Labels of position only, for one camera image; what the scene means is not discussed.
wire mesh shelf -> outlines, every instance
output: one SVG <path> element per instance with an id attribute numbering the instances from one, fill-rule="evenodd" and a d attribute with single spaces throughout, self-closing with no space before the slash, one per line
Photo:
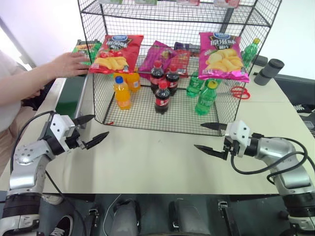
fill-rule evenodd
<path id="1" fill-rule="evenodd" d="M 78 0 L 86 41 L 103 41 L 105 35 L 144 35 L 137 60 L 139 67 L 149 48 L 157 40 L 173 48 L 175 42 L 200 45 L 200 32 L 224 32 L 241 37 L 244 50 L 256 37 L 258 54 L 273 24 L 281 0 L 241 0 L 235 8 L 215 7 L 213 0 L 202 0 L 199 6 L 178 5 L 175 0 L 158 0 L 157 5 L 100 4 L 98 0 Z M 190 57 L 188 74 L 198 69 L 198 58 Z M 103 124 L 123 127 L 181 132 L 201 135 L 223 135 L 200 126 L 205 122 L 228 123 L 235 120 L 240 100 L 231 95 L 233 86 L 244 83 L 225 80 L 217 88 L 218 96 L 210 113 L 198 116 L 197 98 L 186 96 L 190 77 L 182 78 L 179 89 L 170 99 L 169 110 L 156 114 L 155 96 L 149 81 L 141 79 L 142 88 L 131 94 L 132 107 L 121 111 L 114 99 L 114 80 L 109 75 L 94 74 L 95 119 Z"/>
<path id="2" fill-rule="evenodd" d="M 140 56 L 137 64 L 141 64 L 143 59 L 144 57 Z M 189 73 L 197 70 L 197 62 L 198 58 L 190 58 Z M 210 113 L 199 116 L 194 111 L 198 97 L 191 98 L 186 95 L 189 80 L 190 78 L 179 80 L 178 90 L 170 98 L 168 111 L 161 115 L 155 112 L 155 96 L 148 80 L 141 78 L 141 89 L 136 93 L 131 93 L 131 109 L 122 111 L 114 98 L 113 76 L 94 74 L 95 119 L 103 124 L 121 127 L 199 135 L 222 135 L 221 131 L 210 130 L 200 126 L 200 124 L 206 122 L 227 123 L 234 120 L 239 99 L 232 96 L 230 89 L 233 86 L 244 86 L 244 83 L 231 80 L 223 81 L 217 88 L 218 96 Z"/>
<path id="3" fill-rule="evenodd" d="M 86 14 L 112 16 L 118 18 L 152 20 L 165 22 L 201 22 L 222 23 L 226 8 L 216 7 L 211 2 L 202 2 L 200 6 L 178 5 L 176 1 L 158 1 L 157 5 L 135 4 L 134 0 L 124 0 L 122 4 L 99 4 L 94 1 L 81 12 Z M 229 24 L 269 26 L 270 23 L 252 6 L 240 5 L 233 10 Z"/>

black cable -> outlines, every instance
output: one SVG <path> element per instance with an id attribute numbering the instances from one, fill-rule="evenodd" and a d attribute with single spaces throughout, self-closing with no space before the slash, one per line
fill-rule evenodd
<path id="1" fill-rule="evenodd" d="M 272 177 L 272 176 L 279 175 L 279 174 L 282 174 L 282 173 L 291 171 L 291 170 L 293 170 L 293 169 L 295 169 L 295 168 L 301 166 L 306 160 L 308 160 L 308 161 L 310 162 L 310 164 L 311 164 L 311 166 L 312 166 L 312 168 L 313 168 L 313 170 L 314 170 L 314 172 L 315 172 L 315 164 L 314 164 L 313 160 L 312 160 L 309 156 L 306 156 L 306 158 L 305 158 L 305 156 L 303 156 L 303 159 L 302 159 L 298 164 L 296 164 L 295 166 L 292 166 L 292 167 L 290 167 L 290 168 L 288 168 L 288 169 L 285 169 L 285 170 L 283 170 L 283 171 L 278 171 L 278 172 L 271 173 L 271 174 L 267 175 L 267 180 L 268 180 L 270 183 L 275 184 L 275 183 L 271 180 L 271 177 Z"/>
<path id="2" fill-rule="evenodd" d="M 49 173 L 47 171 L 45 171 L 47 177 L 49 178 L 49 180 L 51 181 L 52 185 L 55 187 L 55 189 L 57 190 L 57 192 L 62 196 L 62 198 L 68 202 L 72 207 L 73 207 L 73 210 L 77 213 L 78 217 L 80 218 L 81 220 L 81 223 L 83 225 L 83 232 L 84 232 L 84 235 L 87 236 L 87 229 L 86 229 L 86 226 L 85 226 L 85 222 L 84 222 L 84 219 L 83 219 L 83 216 L 81 215 L 81 213 L 75 208 L 74 204 L 60 191 L 60 189 L 57 187 L 57 185 L 55 184 L 55 182 L 53 181 L 53 179 L 50 177 Z"/>
<path id="3" fill-rule="evenodd" d="M 288 159 L 289 157 L 293 156 L 293 155 L 296 155 L 296 154 L 304 154 L 303 152 L 301 151 L 294 151 L 294 152 L 290 152 L 288 153 L 287 155 L 281 157 L 278 161 L 272 163 L 271 165 L 267 166 L 267 167 L 264 167 L 260 170 L 257 170 L 257 171 L 241 171 L 239 169 L 236 168 L 235 166 L 235 163 L 234 163 L 234 155 L 231 155 L 231 165 L 232 165 L 232 168 L 240 173 L 240 174 L 243 174 L 243 175 L 255 175 L 255 174 L 259 174 L 259 173 L 262 173 L 262 172 L 265 172 L 273 167 L 275 167 L 276 165 L 279 165 L 279 163 L 283 162 L 284 160 Z"/>
<path id="4" fill-rule="evenodd" d="M 279 174 L 282 174 L 282 173 L 285 173 L 285 172 L 288 172 L 288 171 L 292 171 L 292 170 L 298 168 L 299 166 L 303 165 L 303 163 L 307 160 L 307 158 L 308 158 L 308 156 L 306 156 L 306 155 L 304 154 L 303 159 L 302 159 L 299 163 L 297 163 L 295 166 L 291 166 L 290 168 L 287 168 L 287 169 L 282 170 L 282 171 L 277 171 L 277 172 L 271 173 L 271 174 L 267 175 L 267 180 L 268 180 L 270 183 L 275 184 L 275 183 L 270 179 L 272 176 L 276 176 L 276 175 L 279 175 Z"/>
<path id="5" fill-rule="evenodd" d="M 303 144 L 301 144 L 299 141 L 296 141 L 295 139 L 290 139 L 290 138 L 283 138 L 283 137 L 266 137 L 266 138 L 279 138 L 279 139 L 286 139 L 290 142 L 293 142 L 293 143 L 296 143 L 297 145 L 299 145 L 302 149 L 303 149 L 303 152 L 304 152 L 304 155 L 303 155 L 303 159 L 298 163 L 296 164 L 295 166 L 292 166 L 290 168 L 287 168 L 285 170 L 282 170 L 282 171 L 277 171 L 277 172 L 274 172 L 274 173 L 271 173 L 269 175 L 267 175 L 267 180 L 272 183 L 272 184 L 275 184 L 270 178 L 272 176 L 276 176 L 276 175 L 279 175 L 279 174 L 282 174 L 282 173 L 285 173 L 285 172 L 288 172 L 288 171 L 292 171 L 296 168 L 298 168 L 299 166 L 301 166 L 309 157 L 308 157 L 308 152 L 307 152 L 307 149 L 305 148 L 305 146 Z"/>
<path id="6" fill-rule="evenodd" d="M 307 160 L 309 161 L 309 163 L 311 164 L 311 166 L 312 166 L 312 168 L 313 168 L 313 170 L 314 170 L 314 173 L 315 173 L 315 163 L 314 163 L 314 161 L 308 156 L 307 157 Z"/>
<path id="7" fill-rule="evenodd" d="M 43 115 L 45 115 L 45 114 L 51 114 L 51 115 L 52 115 L 52 114 L 54 114 L 54 113 L 55 113 L 55 111 L 47 111 L 47 112 L 40 113 L 40 114 L 38 114 L 38 115 L 32 117 L 31 119 L 29 119 L 29 120 L 23 125 L 22 129 L 21 129 L 20 132 L 18 133 L 18 136 L 17 136 L 17 138 L 16 138 L 16 140 L 15 140 L 15 143 L 14 143 L 14 145 L 13 145 L 13 149 L 12 149 L 12 152 L 11 152 L 11 158 L 10 158 L 10 172 L 11 172 L 11 173 L 12 173 L 12 171 L 13 171 L 14 152 L 15 152 L 16 146 L 17 146 L 17 144 L 18 144 L 18 142 L 19 142 L 19 140 L 20 140 L 20 138 L 21 138 L 21 135 L 22 135 L 22 133 L 24 132 L 25 128 L 26 128 L 33 120 L 35 120 L 36 118 L 41 117 L 41 116 L 43 116 Z"/>
<path id="8" fill-rule="evenodd" d="M 287 168 L 287 169 L 285 169 L 285 170 L 281 170 L 281 171 L 277 171 L 277 172 L 274 172 L 274 173 L 269 174 L 269 175 L 267 176 L 267 180 L 268 180 L 270 183 L 274 184 L 274 182 L 273 182 L 272 180 L 270 180 L 270 178 L 271 178 L 272 176 L 276 176 L 276 175 L 279 175 L 279 174 L 282 174 L 282 173 L 285 173 L 285 172 L 288 172 L 288 171 L 292 171 L 292 170 L 298 168 L 299 166 L 303 165 L 303 163 L 304 163 L 306 160 L 308 160 L 308 161 L 310 162 L 312 168 L 313 168 L 314 171 L 315 171 L 315 164 L 314 164 L 314 162 L 311 160 L 311 158 L 308 156 L 308 152 L 307 152 L 307 150 L 306 150 L 306 148 L 305 148 L 305 146 L 304 146 L 303 144 L 301 144 L 300 142 L 298 142 L 298 141 L 296 141 L 296 140 L 294 140 L 294 139 L 290 139 L 290 138 L 283 138 L 283 137 L 266 137 L 266 138 L 269 138 L 269 139 L 271 139 L 271 138 L 280 138 L 280 139 L 286 139 L 286 140 L 288 140 L 288 141 L 294 142 L 294 143 L 296 143 L 297 145 L 299 145 L 299 146 L 303 149 L 303 152 L 301 152 L 301 151 L 294 151 L 294 152 L 288 153 L 287 155 L 281 157 L 278 161 L 272 163 L 271 165 L 269 165 L 269 166 L 267 166 L 267 167 L 265 167 L 265 168 L 262 168 L 262 169 L 257 170 L 257 171 L 248 171 L 248 172 L 241 171 L 241 170 L 239 170 L 239 169 L 236 168 L 235 163 L 234 163 L 234 157 L 235 157 L 235 156 L 232 155 L 232 156 L 231 156 L 231 165 L 232 165 L 232 168 L 233 168 L 236 172 L 238 172 L 238 173 L 240 173 L 240 174 L 243 174 L 243 175 L 254 175 L 254 174 L 259 174 L 259 173 L 261 173 L 261 172 L 264 172 L 264 171 L 266 171 L 266 170 L 269 170 L 269 169 L 271 169 L 272 167 L 275 167 L 275 166 L 278 165 L 280 162 L 283 162 L 285 159 L 289 158 L 290 156 L 293 156 L 293 155 L 296 155 L 296 154 L 302 154 L 302 155 L 303 155 L 303 159 L 302 159 L 298 164 L 296 164 L 295 166 L 292 166 L 292 167 L 290 167 L 290 168 Z"/>

potato chip bag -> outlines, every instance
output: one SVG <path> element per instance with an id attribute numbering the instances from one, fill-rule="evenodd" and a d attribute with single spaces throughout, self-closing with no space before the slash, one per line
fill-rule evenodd
<path id="1" fill-rule="evenodd" d="M 249 82 L 241 57 L 241 38 L 225 33 L 199 33 L 199 78 Z"/>
<path id="2" fill-rule="evenodd" d="M 75 48 L 73 49 L 73 52 L 80 52 L 83 53 L 84 55 L 91 55 L 91 61 L 93 62 L 95 60 L 96 54 L 99 50 L 99 48 L 101 47 L 102 43 L 101 42 L 95 42 L 95 43 L 88 43 L 86 44 L 86 42 L 82 42 L 81 40 L 78 40 L 78 42 L 80 42 L 80 44 L 77 44 L 75 46 Z M 82 62 L 82 64 L 86 64 L 86 65 L 91 65 L 91 62 Z"/>
<path id="3" fill-rule="evenodd" d="M 170 65 L 177 67 L 177 73 L 181 78 L 188 78 L 188 64 L 190 58 L 190 51 L 186 50 L 175 50 L 176 56 L 171 59 Z"/>
<path id="4" fill-rule="evenodd" d="M 106 35 L 89 72 L 133 73 L 142 40 L 142 35 Z"/>

human hand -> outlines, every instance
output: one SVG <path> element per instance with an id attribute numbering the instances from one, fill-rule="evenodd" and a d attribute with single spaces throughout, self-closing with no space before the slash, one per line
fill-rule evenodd
<path id="1" fill-rule="evenodd" d="M 80 52 L 64 53 L 49 64 L 54 78 L 72 77 L 88 73 L 89 66 L 81 64 L 84 61 L 90 61 L 90 59 Z"/>

red scissors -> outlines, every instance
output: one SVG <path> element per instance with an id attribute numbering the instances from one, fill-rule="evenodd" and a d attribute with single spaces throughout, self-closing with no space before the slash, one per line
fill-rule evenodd
<path id="1" fill-rule="evenodd" d="M 230 91 L 233 97 L 237 97 L 239 99 L 246 100 L 251 97 L 251 94 L 248 92 L 248 90 L 242 86 L 234 86 Z"/>

